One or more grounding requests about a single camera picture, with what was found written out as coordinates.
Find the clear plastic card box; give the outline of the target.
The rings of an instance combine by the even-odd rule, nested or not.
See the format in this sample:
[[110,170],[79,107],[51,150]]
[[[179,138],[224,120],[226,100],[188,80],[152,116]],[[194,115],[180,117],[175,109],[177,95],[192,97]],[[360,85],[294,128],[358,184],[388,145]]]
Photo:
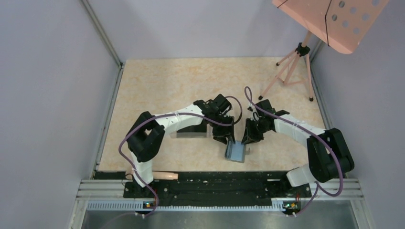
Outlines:
[[210,128],[207,124],[192,125],[170,134],[171,138],[208,138],[210,136]]

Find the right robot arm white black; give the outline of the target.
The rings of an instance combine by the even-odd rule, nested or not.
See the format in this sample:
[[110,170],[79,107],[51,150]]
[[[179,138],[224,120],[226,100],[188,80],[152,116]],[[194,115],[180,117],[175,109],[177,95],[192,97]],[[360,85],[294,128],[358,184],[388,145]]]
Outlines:
[[273,131],[290,137],[307,149],[309,162],[282,176],[280,191],[283,195],[292,197],[299,191],[299,186],[325,183],[354,169],[354,160],[339,129],[311,126],[288,111],[276,111],[269,100],[250,104],[248,110],[252,116],[245,121],[244,145],[258,143],[264,139],[264,133]]

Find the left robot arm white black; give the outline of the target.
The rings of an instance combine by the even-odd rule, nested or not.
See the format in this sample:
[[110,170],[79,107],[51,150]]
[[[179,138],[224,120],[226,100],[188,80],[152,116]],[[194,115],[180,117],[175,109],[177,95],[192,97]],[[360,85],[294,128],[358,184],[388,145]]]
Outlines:
[[227,98],[219,94],[214,99],[197,100],[174,112],[141,113],[124,139],[132,156],[135,191],[141,197],[148,197],[153,192],[152,160],[166,135],[204,124],[211,126],[214,140],[223,144],[235,142],[234,125],[237,121],[228,114],[231,108]]

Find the pink music stand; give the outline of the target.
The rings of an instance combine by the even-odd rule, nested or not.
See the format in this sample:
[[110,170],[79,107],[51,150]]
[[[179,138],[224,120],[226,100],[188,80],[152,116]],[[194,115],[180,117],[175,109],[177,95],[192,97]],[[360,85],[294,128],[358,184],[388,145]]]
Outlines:
[[288,85],[300,58],[305,58],[308,76],[301,83],[308,83],[309,100],[313,101],[314,91],[310,67],[311,36],[316,36],[329,47],[342,54],[353,53],[367,31],[381,14],[388,0],[274,0],[272,3],[290,16],[306,30],[302,42],[276,63],[283,64],[259,100],[267,94],[276,81]]

